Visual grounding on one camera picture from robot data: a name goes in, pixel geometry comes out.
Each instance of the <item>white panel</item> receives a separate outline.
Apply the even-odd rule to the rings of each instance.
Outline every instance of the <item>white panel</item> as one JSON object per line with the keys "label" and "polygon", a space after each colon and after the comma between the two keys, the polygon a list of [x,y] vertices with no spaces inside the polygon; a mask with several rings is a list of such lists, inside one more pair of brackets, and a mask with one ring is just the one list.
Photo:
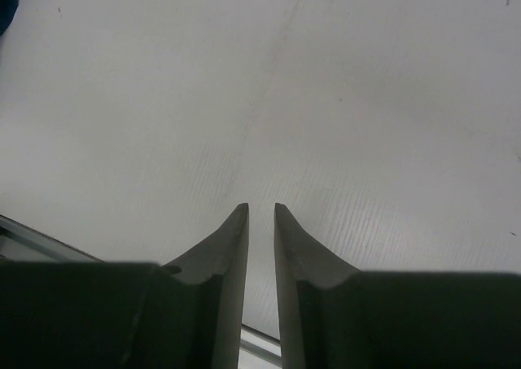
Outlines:
{"label": "white panel", "polygon": [[521,271],[520,47],[521,0],[21,0],[0,213],[167,261],[247,201],[274,336],[276,201],[363,269]]}

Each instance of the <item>blue object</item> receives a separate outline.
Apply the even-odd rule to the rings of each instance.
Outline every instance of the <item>blue object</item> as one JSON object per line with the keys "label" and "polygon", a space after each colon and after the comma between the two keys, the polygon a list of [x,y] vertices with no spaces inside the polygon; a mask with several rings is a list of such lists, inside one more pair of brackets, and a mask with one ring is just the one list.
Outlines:
{"label": "blue object", "polygon": [[11,24],[17,7],[18,0],[0,0],[0,36]]}

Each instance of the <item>white wall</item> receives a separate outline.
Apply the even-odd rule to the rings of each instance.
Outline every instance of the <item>white wall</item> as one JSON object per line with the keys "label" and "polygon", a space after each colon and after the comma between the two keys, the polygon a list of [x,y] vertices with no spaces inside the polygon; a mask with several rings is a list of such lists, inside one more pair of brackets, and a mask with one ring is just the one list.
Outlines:
{"label": "white wall", "polygon": [[164,262],[247,201],[274,336],[276,201],[362,269],[520,271],[520,47],[521,0],[21,0],[0,214]]}

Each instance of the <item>white surface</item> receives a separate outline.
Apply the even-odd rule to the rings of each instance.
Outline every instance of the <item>white surface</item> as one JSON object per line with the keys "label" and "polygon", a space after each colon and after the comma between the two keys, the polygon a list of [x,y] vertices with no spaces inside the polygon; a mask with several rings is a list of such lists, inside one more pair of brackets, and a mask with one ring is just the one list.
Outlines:
{"label": "white surface", "polygon": [[21,0],[0,213],[168,261],[247,201],[274,336],[276,201],[362,269],[521,271],[520,47],[521,0]]}

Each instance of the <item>pointed tip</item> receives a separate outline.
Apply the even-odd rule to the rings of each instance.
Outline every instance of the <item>pointed tip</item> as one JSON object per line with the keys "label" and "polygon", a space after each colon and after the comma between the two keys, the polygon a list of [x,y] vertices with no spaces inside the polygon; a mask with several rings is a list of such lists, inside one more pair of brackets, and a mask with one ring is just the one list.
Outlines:
{"label": "pointed tip", "polygon": [[238,210],[238,211],[241,211],[241,212],[244,212],[244,211],[247,212],[249,209],[250,209],[250,206],[249,206],[249,204],[247,202],[244,202],[243,204],[238,204],[235,207],[235,210]]}
{"label": "pointed tip", "polygon": [[285,204],[275,204],[275,223],[277,225],[297,225],[300,227],[300,224],[297,222],[295,216],[290,212],[290,209]]}

